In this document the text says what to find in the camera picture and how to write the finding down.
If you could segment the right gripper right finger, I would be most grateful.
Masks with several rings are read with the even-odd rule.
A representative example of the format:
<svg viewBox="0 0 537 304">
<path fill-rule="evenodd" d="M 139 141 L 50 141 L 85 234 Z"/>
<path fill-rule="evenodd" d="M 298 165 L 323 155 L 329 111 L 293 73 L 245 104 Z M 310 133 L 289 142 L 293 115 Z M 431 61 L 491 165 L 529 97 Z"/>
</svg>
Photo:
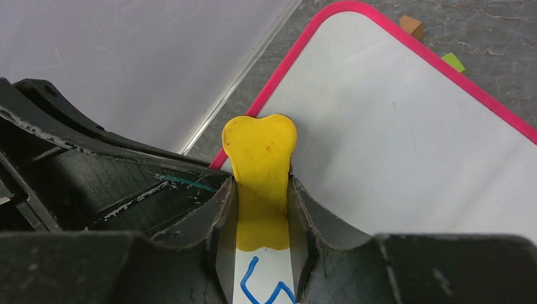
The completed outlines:
<svg viewBox="0 0 537 304">
<path fill-rule="evenodd" d="M 288 187 L 299 303 L 535 303 L 536 246 L 508 234 L 369 235 Z"/>
</svg>

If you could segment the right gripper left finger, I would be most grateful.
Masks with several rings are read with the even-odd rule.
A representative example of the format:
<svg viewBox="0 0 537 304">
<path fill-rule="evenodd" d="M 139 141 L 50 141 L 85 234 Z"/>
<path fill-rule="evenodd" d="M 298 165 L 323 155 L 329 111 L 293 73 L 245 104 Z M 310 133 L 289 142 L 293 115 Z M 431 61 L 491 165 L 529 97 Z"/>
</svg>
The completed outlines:
<svg viewBox="0 0 537 304">
<path fill-rule="evenodd" d="M 235 184 L 1 79 L 2 303 L 230 303 Z"/>
</svg>

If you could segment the yellow eraser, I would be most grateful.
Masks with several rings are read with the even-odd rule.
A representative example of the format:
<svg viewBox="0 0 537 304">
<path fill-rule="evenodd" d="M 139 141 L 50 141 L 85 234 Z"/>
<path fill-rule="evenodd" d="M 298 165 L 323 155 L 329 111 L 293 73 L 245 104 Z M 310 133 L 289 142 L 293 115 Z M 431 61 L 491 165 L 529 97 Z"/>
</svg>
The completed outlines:
<svg viewBox="0 0 537 304">
<path fill-rule="evenodd" d="M 287 190 L 298 131 L 281 114 L 239 116 L 222 131 L 237 185 L 237 248 L 289 248 Z"/>
</svg>

